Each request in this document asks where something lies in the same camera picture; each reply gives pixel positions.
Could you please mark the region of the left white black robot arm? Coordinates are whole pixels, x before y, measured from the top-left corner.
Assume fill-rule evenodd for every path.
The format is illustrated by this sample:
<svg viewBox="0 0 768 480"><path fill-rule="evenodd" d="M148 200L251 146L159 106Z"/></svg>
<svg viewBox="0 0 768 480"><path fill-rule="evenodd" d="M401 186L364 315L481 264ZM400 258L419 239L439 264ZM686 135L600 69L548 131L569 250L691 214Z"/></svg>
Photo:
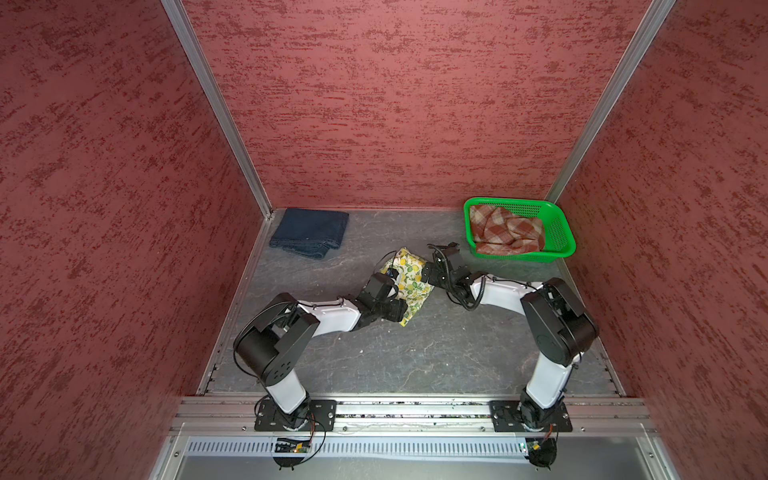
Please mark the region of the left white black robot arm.
<svg viewBox="0 0 768 480"><path fill-rule="evenodd" d="M310 303L281 293L238 333L234 361L258 380L283 414L303 417L309 394L295 368L312 339L358 331L378 320L398 323L406 310L406 301L397 295Z"/></svg>

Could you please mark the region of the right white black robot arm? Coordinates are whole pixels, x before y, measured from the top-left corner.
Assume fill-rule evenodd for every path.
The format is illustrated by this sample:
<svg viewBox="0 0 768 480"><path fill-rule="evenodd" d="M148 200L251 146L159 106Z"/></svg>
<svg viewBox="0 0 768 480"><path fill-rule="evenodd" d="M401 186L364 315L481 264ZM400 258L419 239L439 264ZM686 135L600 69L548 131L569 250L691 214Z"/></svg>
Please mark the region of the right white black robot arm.
<svg viewBox="0 0 768 480"><path fill-rule="evenodd" d="M512 419L528 431L555 423L573 369L599 336L599 328L567 282L557 277L532 283L500 279L465 267L452 270L443 261L427 263L421 281L444 290L468 311L493 306L526 318L539 354Z"/></svg>

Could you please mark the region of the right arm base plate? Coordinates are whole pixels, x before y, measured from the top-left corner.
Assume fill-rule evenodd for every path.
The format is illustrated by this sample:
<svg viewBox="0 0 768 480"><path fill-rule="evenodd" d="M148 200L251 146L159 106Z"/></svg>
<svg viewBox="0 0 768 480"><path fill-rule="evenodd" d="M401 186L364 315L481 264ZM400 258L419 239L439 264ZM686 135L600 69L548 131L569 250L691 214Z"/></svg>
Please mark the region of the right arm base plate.
<svg viewBox="0 0 768 480"><path fill-rule="evenodd" d="M570 433L573 426L565 404L560 401L543 409L531 400L490 401L490 419L497 433Z"/></svg>

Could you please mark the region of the green plastic basket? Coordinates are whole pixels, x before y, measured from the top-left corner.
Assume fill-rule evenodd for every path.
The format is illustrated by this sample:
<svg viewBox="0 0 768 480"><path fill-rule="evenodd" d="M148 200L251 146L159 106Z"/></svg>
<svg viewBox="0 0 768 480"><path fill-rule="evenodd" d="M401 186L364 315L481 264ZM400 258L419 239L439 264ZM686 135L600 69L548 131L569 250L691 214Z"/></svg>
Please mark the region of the green plastic basket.
<svg viewBox="0 0 768 480"><path fill-rule="evenodd" d="M470 233L469 207L472 205L504 207L516 215L540 219L545 228L546 243L544 250L515 256L490 256L478 254L475 250L475 244L471 239ZM463 214L468 245L471 253L479 258L551 263L557 259L567 258L576 251L576 241L565 214L558 206L547 201L474 197L465 201L463 205Z"/></svg>

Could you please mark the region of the reddish brown skirt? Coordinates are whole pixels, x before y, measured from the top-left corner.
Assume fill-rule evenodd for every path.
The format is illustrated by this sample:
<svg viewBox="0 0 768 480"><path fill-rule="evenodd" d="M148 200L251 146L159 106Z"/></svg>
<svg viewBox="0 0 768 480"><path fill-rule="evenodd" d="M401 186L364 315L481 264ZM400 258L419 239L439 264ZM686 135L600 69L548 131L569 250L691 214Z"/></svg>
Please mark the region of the reddish brown skirt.
<svg viewBox="0 0 768 480"><path fill-rule="evenodd" d="M545 248L545 228L538 218L519 216L504 207L472 205L469 222L478 254L515 256Z"/></svg>

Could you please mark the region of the yellow floral skirt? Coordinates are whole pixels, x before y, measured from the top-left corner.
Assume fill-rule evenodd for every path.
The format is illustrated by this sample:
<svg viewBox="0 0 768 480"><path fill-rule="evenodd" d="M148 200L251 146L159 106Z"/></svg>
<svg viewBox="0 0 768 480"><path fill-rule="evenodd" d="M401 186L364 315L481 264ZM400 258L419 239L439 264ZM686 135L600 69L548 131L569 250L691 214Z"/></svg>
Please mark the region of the yellow floral skirt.
<svg viewBox="0 0 768 480"><path fill-rule="evenodd" d="M405 327L421 310L434 287L422 280L422 271L427 261L403 247L387 253L379 262L377 270L386 273L389 269L397 271L395 284L398 288L398 299L406 302L407 309L400 321Z"/></svg>

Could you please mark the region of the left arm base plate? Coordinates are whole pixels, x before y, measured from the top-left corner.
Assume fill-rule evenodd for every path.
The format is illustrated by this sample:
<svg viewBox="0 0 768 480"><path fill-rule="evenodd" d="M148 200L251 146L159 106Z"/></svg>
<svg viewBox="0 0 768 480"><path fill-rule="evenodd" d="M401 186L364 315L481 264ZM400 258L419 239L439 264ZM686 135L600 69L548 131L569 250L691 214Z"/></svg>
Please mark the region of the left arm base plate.
<svg viewBox="0 0 768 480"><path fill-rule="evenodd" d="M270 397L264 397L254 406L254 430L330 432L334 429L337 407L335 400L306 400L293 413L285 413Z"/></svg>

